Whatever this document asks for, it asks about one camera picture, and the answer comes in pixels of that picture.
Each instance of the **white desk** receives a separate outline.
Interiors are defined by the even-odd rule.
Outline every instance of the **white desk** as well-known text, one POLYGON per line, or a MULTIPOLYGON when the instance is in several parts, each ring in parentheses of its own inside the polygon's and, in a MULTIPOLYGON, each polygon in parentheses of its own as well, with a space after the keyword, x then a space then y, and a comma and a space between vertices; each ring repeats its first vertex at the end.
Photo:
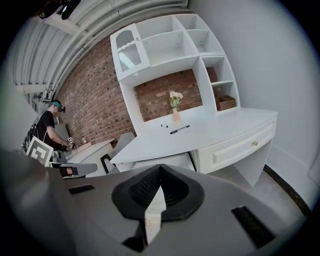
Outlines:
POLYGON ((276 116, 275 111, 239 108, 223 115, 181 120, 175 127, 160 127, 152 133, 137 136, 111 160, 111 163, 157 159, 205 148, 246 133, 276 116), (190 127, 170 134, 176 128, 187 125, 190 127))
POLYGON ((223 115, 204 115, 182 120, 175 127, 156 129, 137 136, 111 163, 128 170, 145 161, 190 152, 196 169, 210 173, 234 164, 255 185, 266 163, 275 136, 277 112, 238 108, 223 115), (176 128, 190 127, 170 134, 176 128))
POLYGON ((112 142, 113 140, 114 139, 109 139, 91 145, 90 147, 86 148, 85 150, 70 158, 68 160, 68 163, 96 164, 97 170, 93 173, 86 175, 87 178, 106 175, 106 171, 101 163, 100 158, 113 150, 110 144, 110 142, 112 142))

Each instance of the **cabinet door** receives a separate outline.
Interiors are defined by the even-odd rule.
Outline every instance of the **cabinet door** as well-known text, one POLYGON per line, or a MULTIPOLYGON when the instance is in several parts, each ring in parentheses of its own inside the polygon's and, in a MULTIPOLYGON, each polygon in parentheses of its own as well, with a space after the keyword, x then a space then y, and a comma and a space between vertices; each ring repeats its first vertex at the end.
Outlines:
POLYGON ((112 34, 110 40, 118 81, 150 67, 136 24, 126 26, 112 34))

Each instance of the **desk drawer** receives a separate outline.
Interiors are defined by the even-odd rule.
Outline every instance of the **desk drawer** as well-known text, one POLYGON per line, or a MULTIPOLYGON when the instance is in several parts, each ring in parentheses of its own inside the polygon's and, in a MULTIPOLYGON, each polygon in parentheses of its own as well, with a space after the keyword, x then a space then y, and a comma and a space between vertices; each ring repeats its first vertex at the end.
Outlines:
POLYGON ((241 154, 242 152, 250 148, 257 148, 259 146, 259 143, 261 144, 264 138, 267 138, 270 134, 272 134, 273 126, 274 125, 272 123, 253 136, 250 136, 226 148, 215 151, 212 154, 212 163, 213 164, 221 163, 238 154, 241 154))
POLYGON ((275 135, 276 120, 270 120, 239 136, 197 150, 197 171, 207 174, 247 157, 275 135))

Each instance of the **brick wall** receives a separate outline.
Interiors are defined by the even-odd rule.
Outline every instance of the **brick wall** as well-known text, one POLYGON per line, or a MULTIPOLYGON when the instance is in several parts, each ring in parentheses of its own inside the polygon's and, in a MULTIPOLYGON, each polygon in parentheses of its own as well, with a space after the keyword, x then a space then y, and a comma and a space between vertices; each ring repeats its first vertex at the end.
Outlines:
MULTIPOLYGON (((218 81, 213 67, 207 68, 207 71, 212 83, 218 81)), ((202 106, 192 69, 165 75, 135 87, 136 98, 145 122, 172 114, 169 101, 171 91, 183 94, 178 111, 202 106)))
MULTIPOLYGON (((135 90, 145 121, 172 113, 170 91, 183 93, 180 111, 202 105, 192 70, 157 78, 135 90)), ((64 81, 57 98, 66 106, 61 120, 77 145, 83 144, 82 137, 94 144, 117 140, 121 134, 134 132, 117 80, 108 37, 79 61, 64 81)))

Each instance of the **vase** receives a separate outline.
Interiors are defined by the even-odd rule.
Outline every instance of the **vase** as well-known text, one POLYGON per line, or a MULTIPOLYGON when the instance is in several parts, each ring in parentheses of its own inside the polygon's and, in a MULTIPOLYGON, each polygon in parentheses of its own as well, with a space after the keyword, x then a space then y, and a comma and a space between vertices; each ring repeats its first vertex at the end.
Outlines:
POLYGON ((179 112, 178 112, 177 108, 173 108, 172 111, 173 111, 173 120, 175 122, 179 122, 180 121, 180 115, 179 115, 179 112))

